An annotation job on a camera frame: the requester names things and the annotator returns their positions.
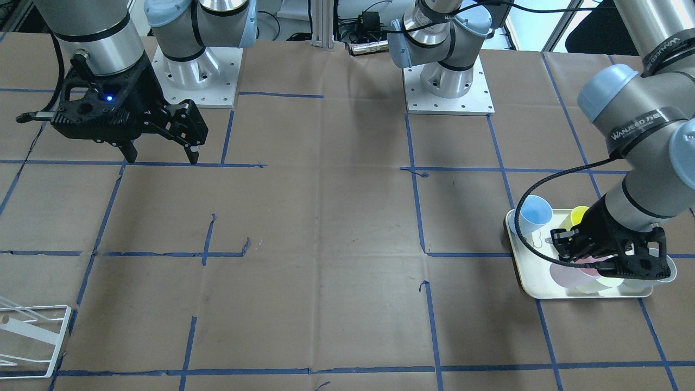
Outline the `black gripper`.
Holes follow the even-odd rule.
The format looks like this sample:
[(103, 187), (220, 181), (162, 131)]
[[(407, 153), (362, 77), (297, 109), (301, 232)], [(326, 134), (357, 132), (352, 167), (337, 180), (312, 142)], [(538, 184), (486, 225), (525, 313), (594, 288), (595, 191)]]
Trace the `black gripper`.
[[(660, 280), (670, 275), (666, 235), (661, 227), (636, 232), (608, 212), (605, 196), (592, 205), (573, 230), (549, 231), (558, 253), (557, 264), (573, 269), (598, 269), (603, 276)], [(605, 260), (608, 266), (594, 266)]]
[(73, 55), (71, 64), (50, 119), (63, 136), (115, 143), (132, 164), (137, 159), (132, 140), (158, 134), (183, 146), (191, 165), (198, 163), (209, 131), (206, 122), (194, 100), (167, 105), (147, 53), (112, 75), (94, 74), (83, 54)]

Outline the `blue cup near arm base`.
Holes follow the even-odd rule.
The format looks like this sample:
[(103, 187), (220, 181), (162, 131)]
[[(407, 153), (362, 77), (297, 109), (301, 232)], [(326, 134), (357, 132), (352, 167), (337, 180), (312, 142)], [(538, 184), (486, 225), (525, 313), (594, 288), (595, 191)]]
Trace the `blue cup near arm base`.
[(521, 207), (519, 228), (521, 235), (529, 237), (532, 232), (544, 227), (553, 218), (553, 208), (544, 198), (531, 194)]

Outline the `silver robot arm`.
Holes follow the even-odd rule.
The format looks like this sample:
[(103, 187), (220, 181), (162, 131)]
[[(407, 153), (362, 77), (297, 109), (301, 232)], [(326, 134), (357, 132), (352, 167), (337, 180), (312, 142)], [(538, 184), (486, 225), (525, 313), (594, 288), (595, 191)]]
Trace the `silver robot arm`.
[(492, 78), (501, 113), (488, 121), (518, 130), (520, 136), (546, 135), (544, 126), (566, 115), (576, 131), (581, 111), (605, 139), (608, 158), (556, 172), (592, 176), (594, 168), (623, 160), (630, 171), (593, 204), (582, 222), (553, 229), (553, 264), (579, 267), (590, 256), (601, 275), (657, 280), (671, 274), (662, 225), (693, 205), (693, 2), (616, 1), (615, 6), (641, 59), (641, 68), (608, 64), (596, 69), (588, 54), (522, 57), (520, 70), (510, 55), (490, 55), (490, 69), (473, 64), (477, 42), (488, 27), (481, 5), (464, 2), (449, 15), (435, 1), (419, 1), (393, 22), (392, 57), (415, 75), (415, 92), (434, 97), (408, 102), (410, 115), (464, 113), (467, 84)]
[(229, 87), (215, 48), (243, 49), (256, 41), (254, 1), (146, 1), (147, 23), (163, 60), (158, 73), (125, 1), (36, 1), (59, 59), (59, 82), (47, 108), (17, 117), (47, 121), (62, 136), (106, 143), (134, 163), (142, 134), (180, 144), (198, 163), (208, 127), (193, 94), (213, 104), (215, 87)]

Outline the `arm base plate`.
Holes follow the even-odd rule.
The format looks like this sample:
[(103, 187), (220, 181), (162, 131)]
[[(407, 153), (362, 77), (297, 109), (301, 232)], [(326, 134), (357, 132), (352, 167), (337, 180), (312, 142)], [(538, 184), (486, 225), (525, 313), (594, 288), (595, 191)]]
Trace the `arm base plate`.
[(170, 103), (193, 100), (199, 108), (232, 109), (244, 49), (208, 47), (194, 60), (176, 62), (156, 50), (153, 69)]
[(480, 57), (464, 72), (440, 64), (403, 69), (407, 113), (491, 116), (496, 112)]

